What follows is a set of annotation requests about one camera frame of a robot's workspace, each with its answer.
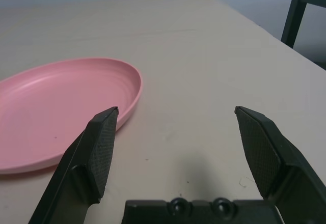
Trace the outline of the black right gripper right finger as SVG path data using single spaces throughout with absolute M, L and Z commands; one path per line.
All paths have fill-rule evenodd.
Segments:
M 265 115 L 235 108 L 243 150 L 260 195 L 285 223 L 325 223 L 325 185 L 300 150 Z

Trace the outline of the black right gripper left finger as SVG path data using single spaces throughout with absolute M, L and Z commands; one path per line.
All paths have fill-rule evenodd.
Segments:
M 119 110 L 96 114 L 63 154 L 30 223 L 84 223 L 110 172 Z

